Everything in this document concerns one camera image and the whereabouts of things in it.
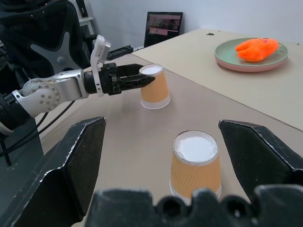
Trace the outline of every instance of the white wall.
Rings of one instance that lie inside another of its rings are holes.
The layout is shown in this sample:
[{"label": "white wall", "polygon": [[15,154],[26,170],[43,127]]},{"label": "white wall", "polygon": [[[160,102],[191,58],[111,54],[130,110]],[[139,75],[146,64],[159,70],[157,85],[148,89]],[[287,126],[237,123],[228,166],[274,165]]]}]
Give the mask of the white wall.
[{"label": "white wall", "polygon": [[281,41],[303,41],[302,0],[87,0],[96,32],[112,50],[144,43],[148,11],[184,12],[184,31],[210,28]]}]

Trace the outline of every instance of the black chair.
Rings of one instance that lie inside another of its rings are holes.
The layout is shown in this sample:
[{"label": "black chair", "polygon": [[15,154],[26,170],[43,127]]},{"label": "black chair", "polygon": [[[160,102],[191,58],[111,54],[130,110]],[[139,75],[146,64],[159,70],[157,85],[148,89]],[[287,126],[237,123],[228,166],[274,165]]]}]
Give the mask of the black chair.
[{"label": "black chair", "polygon": [[39,8],[32,11],[0,12],[0,40],[9,62],[19,64],[30,78],[89,67],[83,43],[87,42],[91,52],[97,35],[82,33],[73,4],[58,0],[41,6],[43,1],[38,2]]}]

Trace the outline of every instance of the plate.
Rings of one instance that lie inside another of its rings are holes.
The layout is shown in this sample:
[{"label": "plate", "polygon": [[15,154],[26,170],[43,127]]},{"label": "plate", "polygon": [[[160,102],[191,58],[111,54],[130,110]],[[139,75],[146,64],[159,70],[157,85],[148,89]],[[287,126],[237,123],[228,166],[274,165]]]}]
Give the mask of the plate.
[{"label": "plate", "polygon": [[214,54],[218,64],[239,72],[262,72],[274,69],[286,61],[288,50],[286,46],[281,43],[279,43],[279,48],[276,52],[262,61],[249,62],[238,58],[237,52],[235,51],[236,46],[249,39],[254,38],[234,39],[219,45]]}]

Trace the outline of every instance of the paper cup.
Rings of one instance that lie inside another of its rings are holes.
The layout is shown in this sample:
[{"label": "paper cup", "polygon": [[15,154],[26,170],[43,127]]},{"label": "paper cup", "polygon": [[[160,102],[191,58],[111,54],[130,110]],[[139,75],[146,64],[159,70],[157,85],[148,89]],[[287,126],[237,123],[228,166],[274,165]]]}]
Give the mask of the paper cup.
[{"label": "paper cup", "polygon": [[186,204],[198,188],[221,195],[220,160],[216,140],[202,131],[184,131],[174,141],[170,190]]},{"label": "paper cup", "polygon": [[149,110],[166,107],[170,102],[170,96],[163,67],[156,64],[146,65],[139,72],[156,78],[152,83],[141,88],[142,106]]}]

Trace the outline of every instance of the green plate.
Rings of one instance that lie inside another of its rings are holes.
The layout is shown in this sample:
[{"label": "green plate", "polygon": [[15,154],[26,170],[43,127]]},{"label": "green plate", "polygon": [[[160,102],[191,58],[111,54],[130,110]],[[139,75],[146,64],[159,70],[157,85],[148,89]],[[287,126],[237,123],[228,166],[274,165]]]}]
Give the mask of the green plate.
[{"label": "green plate", "polygon": [[278,50],[267,57],[266,59],[259,61],[259,62],[249,62],[245,61],[243,59],[238,58],[237,52],[235,51],[235,48],[237,45],[249,40],[249,39],[255,39],[255,38],[241,38],[241,39],[234,39],[227,41],[221,45],[219,45],[215,50],[215,56],[231,65],[237,65],[237,66],[248,66],[248,67],[262,67],[262,66],[269,66],[273,64],[280,63],[284,61],[288,57],[288,50],[286,46],[279,43]]}]

